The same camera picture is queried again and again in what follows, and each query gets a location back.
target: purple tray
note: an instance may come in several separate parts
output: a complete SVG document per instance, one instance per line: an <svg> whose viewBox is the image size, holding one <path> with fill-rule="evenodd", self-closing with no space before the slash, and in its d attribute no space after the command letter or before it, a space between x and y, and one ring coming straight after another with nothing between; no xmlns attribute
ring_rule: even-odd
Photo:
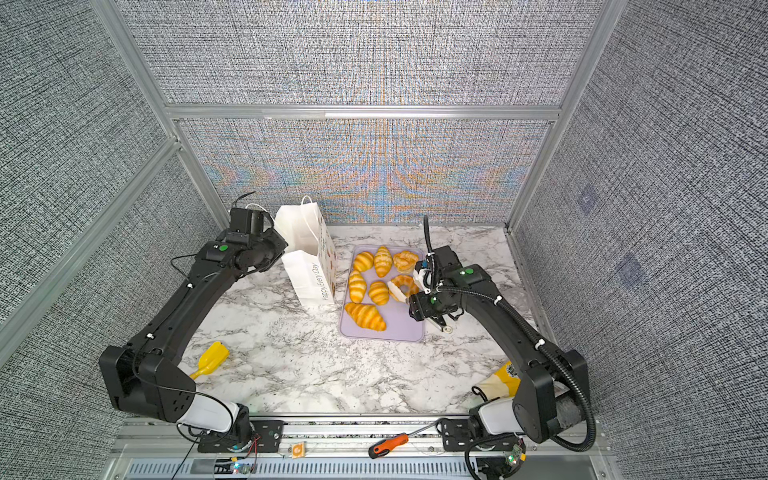
<svg viewBox="0 0 768 480"><path fill-rule="evenodd" d="M352 253L352 261L349 263L349 272L352 272L352 264L355 261L355 257L360 252L370 252L376 255L376 251L381 245L358 245L355 247L355 251ZM424 252L418 248L411 247L393 247L391 245L384 245L389 249L389 252L394 256L395 253L400 253L403 250L408 250L419 258L424 258ZM392 269L383 277L379 278L376 275L376 270L371 267L365 272L362 272L362 278L366 279L368 286L371 283L381 280L384 283L389 282L394 277L402 275L398 272L394 265ZM424 338L424 322L417 322L411 318L408 314L408 303L400 303L395 300L391 294L389 295L389 302L384 305L376 305L371 298L366 296L362 299L362 305L375 305L381 313L382 318L386 322L386 330L383 332L376 332L371 329L364 329L357 326L355 320L344 310L344 305L351 302L349 299L349 288L346 289L344 295L344 304L341 309L341 319L339 319L339 332L350 339L373 339L373 340L390 340L392 342L421 342Z"/></svg>

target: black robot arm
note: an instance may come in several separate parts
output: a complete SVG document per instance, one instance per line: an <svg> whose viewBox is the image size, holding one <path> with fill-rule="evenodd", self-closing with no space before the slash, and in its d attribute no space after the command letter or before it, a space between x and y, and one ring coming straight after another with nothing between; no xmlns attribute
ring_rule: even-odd
<svg viewBox="0 0 768 480"><path fill-rule="evenodd" d="M230 227L195 255L187 279L152 321L125 345L109 346L101 354L99 366L113 407L225 432L230 447L248 440L247 407L197 392L195 381L177 365L219 297L240 278L267 271L283 255L287 243L273 224L264 230L265 219L273 223L266 212L233 208ZM193 403L201 414L190 411ZM206 416L206 409L213 415Z"/></svg>
<svg viewBox="0 0 768 480"><path fill-rule="evenodd" d="M428 271L430 281L424 283L429 292L409 298L411 317L430 318L445 325L443 316L460 308L471 314L500 345L518 373L521 383L512 410L523 432L535 442L553 439L565 448L589 449L594 443L594 417L589 406L589 377L584 358L575 350L561 351L528 325L502 298L479 265L464 267L450 247L436 248L429 256L429 261L416 267L417 275L421 270ZM429 289L433 277L434 288ZM564 383L568 391L556 397L555 381ZM571 444L556 436L585 419L588 435L581 444Z"/></svg>

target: gray fabric wall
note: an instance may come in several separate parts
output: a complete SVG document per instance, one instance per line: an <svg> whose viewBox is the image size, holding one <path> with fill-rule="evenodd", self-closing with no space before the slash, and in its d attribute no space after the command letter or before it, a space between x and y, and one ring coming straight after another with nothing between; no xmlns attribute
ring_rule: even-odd
<svg viewBox="0 0 768 480"><path fill-rule="evenodd" d="M626 478L765 478L768 10L633 0L516 234Z"/></svg>
<svg viewBox="0 0 768 480"><path fill-rule="evenodd" d="M125 417L109 402L98 357L144 327L184 280L168 259L217 233L171 158L0 369L0 478L98 477Z"/></svg>
<svg viewBox="0 0 768 480"><path fill-rule="evenodd" d="M88 2L0 5L0 322L165 140ZM98 355L217 232L170 159L0 368L0 478L97 478L121 426Z"/></svg>
<svg viewBox="0 0 768 480"><path fill-rule="evenodd" d="M2 324L165 135L88 2L0 19Z"/></svg>
<svg viewBox="0 0 768 480"><path fill-rule="evenodd" d="M312 195L326 222L502 223L545 121L183 119L226 205Z"/></svg>
<svg viewBox="0 0 768 480"><path fill-rule="evenodd" d="M602 1L117 4L171 104L559 105ZM225 202L311 194L343 223L501 223L547 127L181 123Z"/></svg>
<svg viewBox="0 0 768 480"><path fill-rule="evenodd" d="M558 105L601 0L118 0L171 103Z"/></svg>

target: croissant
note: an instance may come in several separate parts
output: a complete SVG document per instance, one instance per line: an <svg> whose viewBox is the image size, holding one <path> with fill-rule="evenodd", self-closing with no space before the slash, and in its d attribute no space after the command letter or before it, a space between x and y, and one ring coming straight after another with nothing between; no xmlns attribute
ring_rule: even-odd
<svg viewBox="0 0 768 480"><path fill-rule="evenodd" d="M373 282L368 290L368 296L376 305L384 305L389 302L389 288L384 282Z"/></svg>
<svg viewBox="0 0 768 480"><path fill-rule="evenodd" d="M355 261L352 262L352 269L358 272L365 272L373 266L373 253L361 252L355 257Z"/></svg>
<svg viewBox="0 0 768 480"><path fill-rule="evenodd" d="M386 330L386 323L379 314L374 305L359 305L358 303L347 303L344 310L355 320L358 326L364 329L383 332Z"/></svg>
<svg viewBox="0 0 768 480"><path fill-rule="evenodd" d="M400 287L403 285L408 287L408 292L404 293ZM395 297L398 302L405 302L409 296L419 292L419 286L413 280L413 277L408 275L398 275L395 278L387 282L389 292Z"/></svg>
<svg viewBox="0 0 768 480"><path fill-rule="evenodd" d="M416 262L419 261L419 256L408 250L404 250L400 253L395 253L392 257L392 261L395 263L395 268L400 273L411 273Z"/></svg>
<svg viewBox="0 0 768 480"><path fill-rule="evenodd" d="M376 265L376 275L379 278L385 276L392 269L392 255L389 254L387 247L379 247L376 256L373 257L373 264Z"/></svg>
<svg viewBox="0 0 768 480"><path fill-rule="evenodd" d="M368 284L365 279L362 278L360 272L352 270L347 283L349 284L349 299L354 303L362 302L362 298L366 295Z"/></svg>

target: vent grille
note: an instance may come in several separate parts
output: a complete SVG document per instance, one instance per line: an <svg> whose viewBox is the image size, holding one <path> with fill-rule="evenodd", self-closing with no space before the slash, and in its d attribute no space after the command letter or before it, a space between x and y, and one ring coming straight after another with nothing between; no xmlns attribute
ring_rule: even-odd
<svg viewBox="0 0 768 480"><path fill-rule="evenodd" d="M187 460L176 478L212 478L210 458ZM136 458L128 469L126 480L132 478L170 478L178 459ZM449 458L259 458L251 478L467 478L464 459ZM213 478L244 478L245 475L214 475Z"/></svg>

